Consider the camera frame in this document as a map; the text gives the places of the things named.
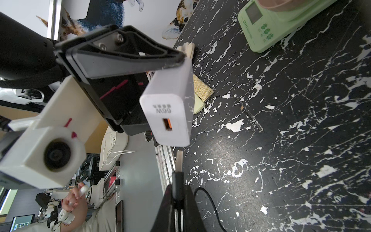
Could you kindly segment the operator hand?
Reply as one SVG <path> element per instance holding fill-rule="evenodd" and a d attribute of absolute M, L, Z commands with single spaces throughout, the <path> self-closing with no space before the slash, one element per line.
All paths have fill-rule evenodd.
<path fill-rule="evenodd" d="M 73 212 L 75 216 L 86 216 L 88 205 L 85 196 L 80 194 L 80 189 L 84 183 L 79 183 L 77 187 L 70 190 L 68 195 L 62 201 L 62 209 L 67 212 Z"/>

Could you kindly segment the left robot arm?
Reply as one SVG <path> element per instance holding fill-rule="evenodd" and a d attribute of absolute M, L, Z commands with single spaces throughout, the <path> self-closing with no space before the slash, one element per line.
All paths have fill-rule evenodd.
<path fill-rule="evenodd" d="M 147 72 L 179 67 L 185 54 L 133 26 L 107 25 L 53 43 L 1 14 L 1 87 L 38 89 L 71 75 L 112 130 L 149 130 L 139 106 Z"/>

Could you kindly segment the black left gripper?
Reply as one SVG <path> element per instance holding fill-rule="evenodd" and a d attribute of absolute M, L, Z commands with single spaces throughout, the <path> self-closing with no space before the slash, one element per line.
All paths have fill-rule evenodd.
<path fill-rule="evenodd" d="M 186 58 L 133 26 L 116 25 L 59 42 L 55 52 L 110 128 L 129 136 L 150 130 L 139 103 L 149 84 L 145 72 L 178 67 Z"/>

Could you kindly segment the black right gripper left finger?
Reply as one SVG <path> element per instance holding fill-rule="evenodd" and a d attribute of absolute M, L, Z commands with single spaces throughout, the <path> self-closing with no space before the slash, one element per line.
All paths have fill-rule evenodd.
<path fill-rule="evenodd" d="M 178 196 L 175 184 L 167 186 L 151 232 L 178 231 Z"/>

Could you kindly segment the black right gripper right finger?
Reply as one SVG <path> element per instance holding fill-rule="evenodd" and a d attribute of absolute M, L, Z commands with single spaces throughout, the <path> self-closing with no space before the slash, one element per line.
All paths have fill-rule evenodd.
<path fill-rule="evenodd" d="M 183 231 L 205 232 L 206 228 L 202 221 L 194 194 L 189 185 L 184 185 L 184 207 L 183 207 Z"/>

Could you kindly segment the white USB charger block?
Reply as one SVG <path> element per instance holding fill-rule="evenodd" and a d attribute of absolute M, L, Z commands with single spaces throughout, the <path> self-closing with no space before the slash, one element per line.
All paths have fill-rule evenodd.
<path fill-rule="evenodd" d="M 156 71 L 140 97 L 140 105 L 157 142 L 187 147 L 195 105 L 192 61 Z"/>

